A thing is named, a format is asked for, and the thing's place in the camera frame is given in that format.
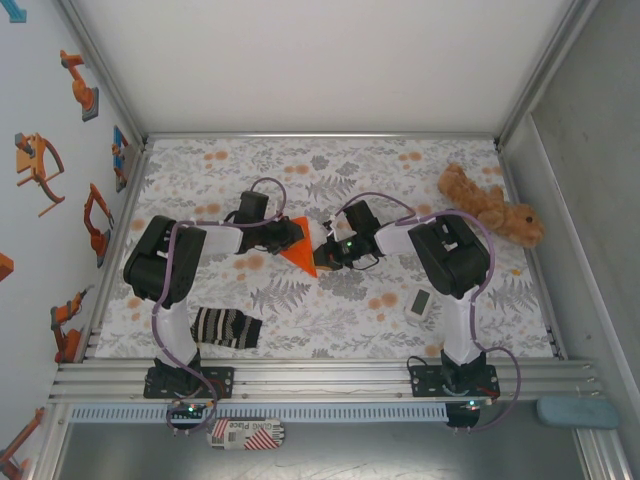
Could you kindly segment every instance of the teddy bear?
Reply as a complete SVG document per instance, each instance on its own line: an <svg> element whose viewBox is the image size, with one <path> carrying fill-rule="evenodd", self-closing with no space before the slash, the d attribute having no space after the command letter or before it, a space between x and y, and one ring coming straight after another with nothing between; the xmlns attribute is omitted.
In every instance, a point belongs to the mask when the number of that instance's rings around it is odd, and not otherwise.
<svg viewBox="0 0 640 480"><path fill-rule="evenodd" d="M497 185L486 192L467 178L464 169L456 163L442 172L438 189L457 208L513 243L533 248L544 237L544 225L530 205L506 203L504 191Z"/></svg>

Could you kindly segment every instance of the purple cable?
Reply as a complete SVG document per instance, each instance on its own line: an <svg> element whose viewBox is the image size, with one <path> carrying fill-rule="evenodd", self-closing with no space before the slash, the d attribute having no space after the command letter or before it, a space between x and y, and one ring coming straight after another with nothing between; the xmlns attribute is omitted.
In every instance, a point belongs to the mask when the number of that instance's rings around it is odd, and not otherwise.
<svg viewBox="0 0 640 480"><path fill-rule="evenodd" d="M495 427L496 425L498 425L499 423L501 423L506 417L507 415L509 415L511 413L511 411L513 410L513 408L516 406L516 402L518 401L518 397L520 396L520 388L522 385L522 372L520 371L520 364L518 363L518 359L515 357L515 355L507 348L505 347L490 347L490 348L485 348L479 341L478 341L478 337L476 334L476 299L480 296L480 294L487 288L487 286L489 286L489 282L491 281L491 277L493 277L493 271L495 270L495 263L496 263L496 255L495 255L495 247L493 245L493 240L491 239L491 235L489 234L489 231L487 230L487 228L474 216L469 215L466 212L461 212L460 210L445 210L442 212L436 212L436 213L432 213L430 215L426 215L424 217L421 217L419 219L417 219L416 221L406 221L406 219L400 219L396 222L396 225L410 225L412 223L426 223L429 222L430 220L434 220L438 217L443 217L443 216L447 216L447 215L456 215L458 217L462 217L468 221L470 221L471 223L473 223L476 227L478 227L480 229L480 231L482 232L482 235L484 236L484 238L487 240L487 246L489 247L489 271L487 272L487 278L485 279L485 281L482 283L482 285L480 285L480 287L478 288L478 290L476 290L473 295L471 295L471 299L469 300L471 303L471 308L469 309L469 325L470 325L470 330L471 330L471 340L473 340L473 343L476 345L476 347L478 347L481 351L485 352L485 353L491 353L491 352L496 352L496 351L501 351L506 353L509 358L511 358L511 361L513 362L513 366L516 369L516 390L513 393L513 399L511 400L511 402L509 403L509 405L507 406L507 408L504 410L504 412L502 412L502 414L492 420L491 422L487 423L486 425L482 425L480 427L474 427L472 428L470 431L472 432L482 432L484 430L488 430L491 427Z"/></svg>
<svg viewBox="0 0 640 480"><path fill-rule="evenodd" d="M403 222L403 221L408 221L409 219L413 219L415 220L416 217L416 211L411 208L409 205L407 205L406 203L404 203L401 200L398 200L397 198L392 197L391 195L387 195L386 193L379 193L379 192L363 192L360 193L358 195L356 195L355 197L353 197L351 200L349 200L347 203L345 203L342 208L340 208L340 210L338 210L335 213L335 216L337 217L338 215L340 215L340 213L342 213L342 211L347 208L349 205L351 205L353 202L355 202L358 198L361 197L367 197L367 196L373 196L373 197L382 197L382 198L386 198L387 200L391 200L392 202L397 203L398 205L400 205L401 207L406 208L407 210L409 210L411 212L410 215L407 215L406 217L402 217L399 220L396 220L396 225L400 225L398 222Z"/></svg>
<svg viewBox="0 0 640 480"><path fill-rule="evenodd" d="M209 392L211 392L212 401L213 401L211 411L206 416L206 418L195 427L184 430L186 435L188 435L190 432L197 432L198 430L203 429L211 421L211 419L214 417L216 413L216 409L218 406L218 395L216 394L215 388L213 387L211 382L207 380L207 378L204 375L192 369L188 365L182 363L180 360L178 360L175 357L175 355L173 355L169 351L169 349L166 347L166 345L162 341L162 338L160 338L160 334L158 332L158 312L160 311L162 304L164 303L164 301L167 299L167 296L169 295L169 286L171 285L171 271L173 269L173 257L175 254L176 237L178 234L178 229L185 225L204 225L204 226L220 225L220 226L228 226L228 227L236 227L236 228L259 227L261 225L266 225L267 223L273 220L276 220L278 217L282 215L284 207L287 203L287 191L285 190L284 185L281 182L279 182L278 180L272 177L263 177L256 180L254 184L251 186L251 190L253 190L256 187L256 185L259 184L260 182L265 182L265 181L274 182L276 185L278 185L278 187L280 187L280 190L282 190L282 205L280 205L280 208L276 211L275 215L273 215L272 217L269 217L268 219L262 220L260 222L248 223L248 224L237 224L237 223L229 223L229 222L220 223L216 221L199 221L198 222L198 221L191 221L191 220L183 220L183 221L176 222L173 225L173 228L171 229L171 235L169 236L169 247L167 249L167 267L164 271L164 285L162 287L162 294L160 295L160 298L158 299L158 301L153 305L153 308L151 310L151 332L153 333L153 339L155 340L156 344L158 345L160 350L162 350L162 352L167 356L167 358L171 360L173 363L175 363L176 365L178 365L178 367L187 371L188 373L196 377L198 380L200 380L202 383L204 383L205 386L209 389ZM176 426L171 422L171 414L175 412L178 408L179 407L174 407L167 410L167 415L165 417L167 421L167 425L169 425L169 427L174 429L174 431L176 431Z"/></svg>

